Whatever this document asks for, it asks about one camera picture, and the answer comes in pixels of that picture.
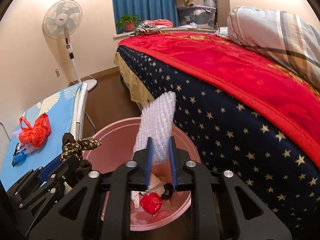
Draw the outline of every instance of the potted plant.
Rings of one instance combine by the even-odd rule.
[[[116,26],[124,28],[126,32],[131,32],[133,31],[135,25],[140,22],[141,20],[139,15],[125,14],[117,21]]]

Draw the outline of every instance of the pink bucket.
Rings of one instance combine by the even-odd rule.
[[[101,129],[93,138],[100,140],[102,145],[92,151],[84,151],[84,159],[89,160],[92,163],[92,169],[100,173],[114,171],[121,164],[131,160],[139,125],[140,117],[132,117],[114,122]],[[189,137],[174,125],[172,126],[172,135],[177,148],[188,151],[190,159],[200,163],[199,154]],[[158,177],[166,177],[166,181],[171,179],[170,165],[166,163],[153,166],[152,172]],[[130,230],[153,230],[176,220],[190,207],[190,192],[174,192],[170,203],[170,212],[167,215],[161,217],[160,210],[154,219],[148,218],[144,224],[131,223]]]

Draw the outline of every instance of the pillow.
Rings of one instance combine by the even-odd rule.
[[[320,91],[320,33],[298,15],[236,7],[228,36],[296,73]]]

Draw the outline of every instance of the red plastic bag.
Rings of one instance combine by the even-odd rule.
[[[162,206],[162,199],[155,192],[144,195],[140,200],[142,208],[151,215],[158,213]]]
[[[22,127],[22,122],[26,124],[27,127]],[[41,114],[33,127],[23,116],[20,117],[20,127],[23,130],[19,134],[19,141],[23,144],[31,143],[34,147],[40,147],[44,142],[45,138],[51,133],[51,126],[49,122],[49,117],[46,113]]]

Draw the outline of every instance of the window sill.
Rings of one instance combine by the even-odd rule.
[[[163,32],[193,32],[193,33],[213,33],[215,32],[215,29],[192,29],[192,28],[180,28],[180,27],[176,27],[176,28],[162,28],[161,31]],[[129,37],[129,35],[133,33],[133,32],[129,32],[129,33],[121,33],[121,34],[115,34],[113,35],[113,39],[117,40],[120,38],[127,38]]]

